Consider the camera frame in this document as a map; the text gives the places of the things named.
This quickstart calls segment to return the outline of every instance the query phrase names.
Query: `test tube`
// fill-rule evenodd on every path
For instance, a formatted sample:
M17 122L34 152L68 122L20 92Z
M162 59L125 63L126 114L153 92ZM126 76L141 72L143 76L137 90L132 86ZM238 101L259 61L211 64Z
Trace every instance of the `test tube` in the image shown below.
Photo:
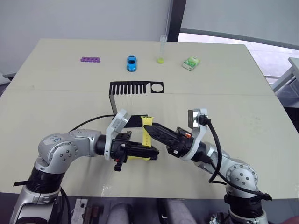
M161 35L161 37L160 37L160 54L157 59L157 62L159 64L164 63L164 50L165 50L166 41L167 41L167 35Z

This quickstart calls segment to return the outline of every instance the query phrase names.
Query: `blue toy car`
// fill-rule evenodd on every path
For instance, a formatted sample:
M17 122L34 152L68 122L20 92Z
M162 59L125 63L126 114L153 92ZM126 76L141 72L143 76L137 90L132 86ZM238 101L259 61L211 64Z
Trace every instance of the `blue toy car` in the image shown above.
M136 71L137 69L137 58L134 55L129 55L127 58L127 70Z

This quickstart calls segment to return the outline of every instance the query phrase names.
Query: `beige table surface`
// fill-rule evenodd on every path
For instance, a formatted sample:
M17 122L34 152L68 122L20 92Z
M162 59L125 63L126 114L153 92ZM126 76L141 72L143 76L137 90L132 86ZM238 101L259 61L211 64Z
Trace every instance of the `beige table surface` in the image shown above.
M111 81L149 80L163 81L165 93L115 96L117 107L187 130L187 110L207 108L222 148L252 165L260 190L297 198L299 136L246 47L167 43L162 65L155 62L158 50L158 42L41 40L0 97L0 192L20 192L12 185L29 177L44 136L111 114ZM131 73L130 54L138 60ZM201 59L193 72L181 67L190 55ZM101 63L82 63L82 56L99 56ZM105 133L110 121L85 128ZM131 130L131 140L142 141L141 129ZM214 142L210 133L204 141ZM62 186L70 196L223 198L225 188L209 184L208 173L152 144L160 150L157 161L128 161L121 172L102 156L79 158Z

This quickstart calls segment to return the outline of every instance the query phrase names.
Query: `purple toy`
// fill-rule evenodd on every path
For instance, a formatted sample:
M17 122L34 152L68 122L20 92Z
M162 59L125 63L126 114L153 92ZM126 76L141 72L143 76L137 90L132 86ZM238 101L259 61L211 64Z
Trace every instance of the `purple toy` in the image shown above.
M82 62L97 62L97 63L99 63L100 62L100 58L99 57L82 57L80 59L80 61L82 61Z

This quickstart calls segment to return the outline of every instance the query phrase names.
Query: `green box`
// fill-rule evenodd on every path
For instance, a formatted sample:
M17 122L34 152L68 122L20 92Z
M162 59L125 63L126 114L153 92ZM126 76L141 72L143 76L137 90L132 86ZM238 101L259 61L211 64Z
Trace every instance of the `green box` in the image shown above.
M191 56L187 60L184 61L183 67L185 69L188 69L189 71L192 71L199 63L200 63L200 60L198 58Z

